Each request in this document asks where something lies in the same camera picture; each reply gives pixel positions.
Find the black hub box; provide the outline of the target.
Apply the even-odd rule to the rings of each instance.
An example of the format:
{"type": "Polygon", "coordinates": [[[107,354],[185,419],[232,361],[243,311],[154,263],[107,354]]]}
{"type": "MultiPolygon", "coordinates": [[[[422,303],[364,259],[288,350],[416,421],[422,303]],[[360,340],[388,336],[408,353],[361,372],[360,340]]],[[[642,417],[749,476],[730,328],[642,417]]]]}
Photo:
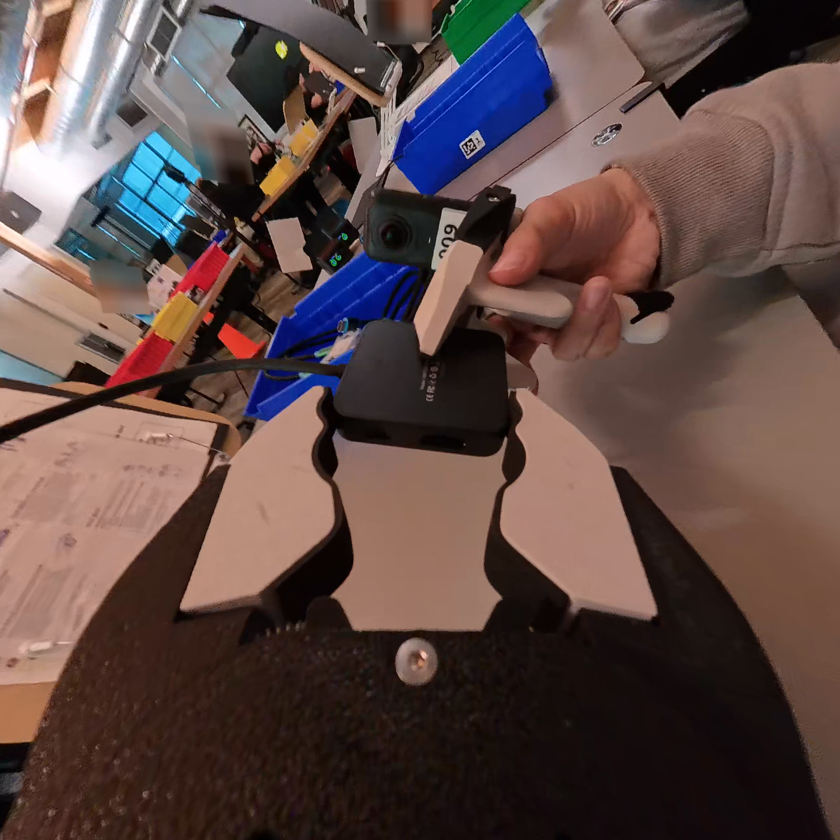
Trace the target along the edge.
{"type": "Polygon", "coordinates": [[[492,456],[510,425],[502,339],[454,329],[435,355],[425,356],[411,323],[371,322],[332,406],[341,435],[354,442],[492,456]]]}

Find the person's torso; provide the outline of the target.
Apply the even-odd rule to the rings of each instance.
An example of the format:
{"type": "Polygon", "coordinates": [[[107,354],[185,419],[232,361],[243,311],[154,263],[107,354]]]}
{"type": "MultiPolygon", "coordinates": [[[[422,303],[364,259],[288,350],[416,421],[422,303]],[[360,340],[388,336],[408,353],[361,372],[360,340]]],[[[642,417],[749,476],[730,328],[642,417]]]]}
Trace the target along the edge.
{"type": "Polygon", "coordinates": [[[743,1],[603,1],[649,81],[674,84],[744,29],[743,1]]]}

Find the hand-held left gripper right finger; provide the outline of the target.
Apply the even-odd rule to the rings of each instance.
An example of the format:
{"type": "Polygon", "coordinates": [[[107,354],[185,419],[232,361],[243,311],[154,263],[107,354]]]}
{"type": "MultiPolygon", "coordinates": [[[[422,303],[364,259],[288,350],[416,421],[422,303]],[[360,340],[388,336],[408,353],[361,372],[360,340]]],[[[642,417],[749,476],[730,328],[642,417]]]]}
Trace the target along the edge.
{"type": "Polygon", "coordinates": [[[658,608],[602,452],[528,391],[511,425],[486,546],[486,576],[537,621],[582,610],[650,621],[658,608]]]}

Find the blue bin with tag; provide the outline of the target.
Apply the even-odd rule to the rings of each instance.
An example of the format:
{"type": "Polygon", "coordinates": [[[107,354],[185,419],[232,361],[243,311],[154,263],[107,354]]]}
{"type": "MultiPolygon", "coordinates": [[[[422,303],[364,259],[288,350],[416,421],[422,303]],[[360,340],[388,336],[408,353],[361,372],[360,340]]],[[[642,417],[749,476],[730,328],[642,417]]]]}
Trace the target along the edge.
{"type": "Polygon", "coordinates": [[[552,90],[537,37],[514,14],[403,122],[392,161],[419,193],[439,193],[543,113],[552,90]]]}

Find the black battery charger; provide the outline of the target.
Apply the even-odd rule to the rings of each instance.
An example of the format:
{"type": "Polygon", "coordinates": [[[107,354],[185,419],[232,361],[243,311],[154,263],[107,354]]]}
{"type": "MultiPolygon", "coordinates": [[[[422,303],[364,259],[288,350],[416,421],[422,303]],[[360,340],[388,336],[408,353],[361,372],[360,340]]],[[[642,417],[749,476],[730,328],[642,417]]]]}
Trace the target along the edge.
{"type": "Polygon", "coordinates": [[[346,266],[361,249],[358,228],[349,219],[343,218],[324,232],[322,243],[315,250],[315,261],[330,277],[346,266]]]}

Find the black monitor screen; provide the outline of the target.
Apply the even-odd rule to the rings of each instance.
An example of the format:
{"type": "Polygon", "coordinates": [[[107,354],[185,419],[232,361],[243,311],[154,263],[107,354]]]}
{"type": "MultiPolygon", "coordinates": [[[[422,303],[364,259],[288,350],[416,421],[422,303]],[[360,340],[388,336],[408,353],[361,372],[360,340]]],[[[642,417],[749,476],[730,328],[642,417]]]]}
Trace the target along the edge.
{"type": "Polygon", "coordinates": [[[278,132],[286,123],[283,106],[299,88],[307,62],[290,35],[246,23],[231,52],[227,72],[231,84],[269,126],[278,132]]]}

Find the wooden document stand with papers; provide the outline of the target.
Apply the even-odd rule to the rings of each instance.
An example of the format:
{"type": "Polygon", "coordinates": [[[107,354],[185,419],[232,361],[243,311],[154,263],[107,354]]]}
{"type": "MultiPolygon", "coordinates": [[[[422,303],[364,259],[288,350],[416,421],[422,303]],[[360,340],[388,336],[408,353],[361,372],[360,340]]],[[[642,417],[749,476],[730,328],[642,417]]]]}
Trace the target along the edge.
{"type": "Polygon", "coordinates": [[[240,445],[223,417],[137,397],[2,443],[2,744],[33,739],[104,596],[240,445]]]}

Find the blue plastic bin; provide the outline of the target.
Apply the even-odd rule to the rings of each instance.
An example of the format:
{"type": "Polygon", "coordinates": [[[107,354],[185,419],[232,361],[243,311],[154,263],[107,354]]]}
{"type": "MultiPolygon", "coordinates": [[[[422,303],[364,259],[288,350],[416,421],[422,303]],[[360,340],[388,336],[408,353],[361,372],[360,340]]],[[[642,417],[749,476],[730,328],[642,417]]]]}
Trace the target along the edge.
{"type": "MultiPolygon", "coordinates": [[[[319,351],[331,349],[340,337],[341,321],[404,318],[413,305],[418,281],[417,269],[358,255],[304,297],[291,316],[279,321],[266,357],[315,361],[319,351]]],[[[309,388],[321,385],[334,391],[338,383],[336,378],[323,375],[261,372],[244,415],[267,422],[309,388]]]]}

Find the green plastic bin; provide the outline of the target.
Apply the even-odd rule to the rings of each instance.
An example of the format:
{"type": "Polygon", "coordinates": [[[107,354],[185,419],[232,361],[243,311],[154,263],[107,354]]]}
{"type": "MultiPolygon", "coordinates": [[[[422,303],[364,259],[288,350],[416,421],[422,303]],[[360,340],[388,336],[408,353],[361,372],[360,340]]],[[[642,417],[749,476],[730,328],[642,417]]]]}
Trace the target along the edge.
{"type": "Polygon", "coordinates": [[[457,1],[440,29],[451,55],[462,66],[499,28],[530,1],[457,1]]]}

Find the white card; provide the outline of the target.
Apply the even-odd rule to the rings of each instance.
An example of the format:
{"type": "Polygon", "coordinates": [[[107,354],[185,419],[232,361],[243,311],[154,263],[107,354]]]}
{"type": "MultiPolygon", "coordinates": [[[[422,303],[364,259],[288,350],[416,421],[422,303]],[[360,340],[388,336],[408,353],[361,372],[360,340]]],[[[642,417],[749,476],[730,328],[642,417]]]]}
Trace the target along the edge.
{"type": "Polygon", "coordinates": [[[279,268],[284,274],[299,274],[313,268],[304,248],[306,238],[298,217],[269,219],[266,228],[279,268]]]}

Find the large window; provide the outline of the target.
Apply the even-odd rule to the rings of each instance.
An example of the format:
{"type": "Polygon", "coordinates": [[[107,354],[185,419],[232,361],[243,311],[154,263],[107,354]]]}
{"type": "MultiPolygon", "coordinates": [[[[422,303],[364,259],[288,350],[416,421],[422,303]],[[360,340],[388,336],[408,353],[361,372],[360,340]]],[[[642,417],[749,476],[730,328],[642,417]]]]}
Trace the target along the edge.
{"type": "Polygon", "coordinates": [[[147,260],[160,241],[174,246],[196,217],[188,187],[198,170],[158,132],[150,134],[77,200],[56,241],[58,249],[88,264],[147,260]]]}

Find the silver ventilation duct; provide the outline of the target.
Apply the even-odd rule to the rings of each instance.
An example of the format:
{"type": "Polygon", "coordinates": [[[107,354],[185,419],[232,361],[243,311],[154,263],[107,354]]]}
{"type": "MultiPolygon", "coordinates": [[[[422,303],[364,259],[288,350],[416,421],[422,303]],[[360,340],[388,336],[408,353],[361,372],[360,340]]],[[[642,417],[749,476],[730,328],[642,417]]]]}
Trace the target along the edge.
{"type": "Polygon", "coordinates": [[[55,88],[56,141],[103,141],[162,8],[160,1],[76,3],[55,88]]]}

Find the red plastic bin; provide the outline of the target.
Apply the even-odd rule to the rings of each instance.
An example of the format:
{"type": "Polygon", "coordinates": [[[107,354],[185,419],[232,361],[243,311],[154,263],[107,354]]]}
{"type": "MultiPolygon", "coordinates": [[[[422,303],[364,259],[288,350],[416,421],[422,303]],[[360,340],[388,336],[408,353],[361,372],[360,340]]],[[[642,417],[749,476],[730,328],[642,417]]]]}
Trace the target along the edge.
{"type": "Polygon", "coordinates": [[[226,267],[228,255],[218,243],[211,243],[174,287],[170,298],[184,294],[193,299],[205,296],[226,267]]]}
{"type": "Polygon", "coordinates": [[[120,363],[110,376],[106,387],[135,382],[161,372],[174,344],[153,331],[149,331],[120,363]]]}

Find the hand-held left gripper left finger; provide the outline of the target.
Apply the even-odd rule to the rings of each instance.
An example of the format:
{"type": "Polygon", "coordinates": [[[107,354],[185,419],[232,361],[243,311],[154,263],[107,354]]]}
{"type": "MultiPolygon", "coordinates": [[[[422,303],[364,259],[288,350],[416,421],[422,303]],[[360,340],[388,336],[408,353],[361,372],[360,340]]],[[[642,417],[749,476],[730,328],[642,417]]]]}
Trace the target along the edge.
{"type": "Polygon", "coordinates": [[[334,474],[333,394],[314,386],[234,457],[180,609],[256,607],[307,615],[353,568],[350,525],[334,474]]]}

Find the person's right hand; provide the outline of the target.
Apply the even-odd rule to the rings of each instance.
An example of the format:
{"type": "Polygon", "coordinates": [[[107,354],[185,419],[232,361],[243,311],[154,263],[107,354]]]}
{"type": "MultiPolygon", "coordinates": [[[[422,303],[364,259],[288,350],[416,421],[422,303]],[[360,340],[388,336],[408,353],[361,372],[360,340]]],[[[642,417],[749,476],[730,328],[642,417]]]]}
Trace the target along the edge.
{"type": "Polygon", "coordinates": [[[598,361],[622,339],[616,296],[647,289],[660,257],[655,206],[634,178],[612,168],[531,203],[490,270],[500,286],[535,276],[582,287],[569,321],[551,330],[493,316],[507,352],[532,368],[546,346],[559,361],[598,361]]]}

